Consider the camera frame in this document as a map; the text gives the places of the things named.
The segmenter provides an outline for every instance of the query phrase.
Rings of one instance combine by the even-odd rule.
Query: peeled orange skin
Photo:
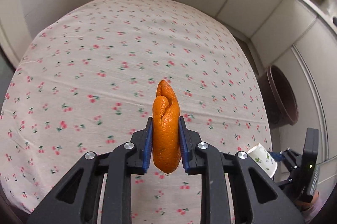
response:
[[[158,84],[152,115],[153,161],[158,169],[169,174],[178,167],[181,159],[178,134],[180,108],[176,94],[165,80]]]

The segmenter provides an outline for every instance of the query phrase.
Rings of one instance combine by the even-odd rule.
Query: brown flower pot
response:
[[[270,129],[296,124],[298,121],[296,98],[282,71],[271,65],[257,83],[265,104]]]

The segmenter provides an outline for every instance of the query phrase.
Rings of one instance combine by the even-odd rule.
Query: table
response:
[[[86,151],[112,151],[145,128],[157,84],[174,89],[187,128],[220,151],[271,150],[255,75],[225,26],[170,0],[95,0],[33,40],[1,111],[1,184],[27,212]],[[133,223],[198,223],[201,182],[151,162],[132,177]]]

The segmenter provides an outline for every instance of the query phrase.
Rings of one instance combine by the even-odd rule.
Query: blue gripper pad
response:
[[[188,173],[189,168],[190,168],[189,158],[188,158],[188,148],[187,148],[187,142],[186,142],[186,133],[188,132],[187,132],[186,126],[183,126],[182,122],[185,123],[184,118],[181,116],[179,117],[180,154],[181,154],[181,161],[183,162],[183,167],[185,169],[185,172]]]
[[[144,146],[144,153],[143,153],[143,167],[142,168],[143,168],[144,173],[146,173],[150,167],[151,153],[152,153],[152,135],[153,135],[153,123],[151,120],[145,146]]]

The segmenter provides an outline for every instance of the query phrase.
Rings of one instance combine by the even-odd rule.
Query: paper cup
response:
[[[267,152],[267,150],[258,143],[251,148],[248,152],[249,156],[272,178],[277,169],[277,162]]]

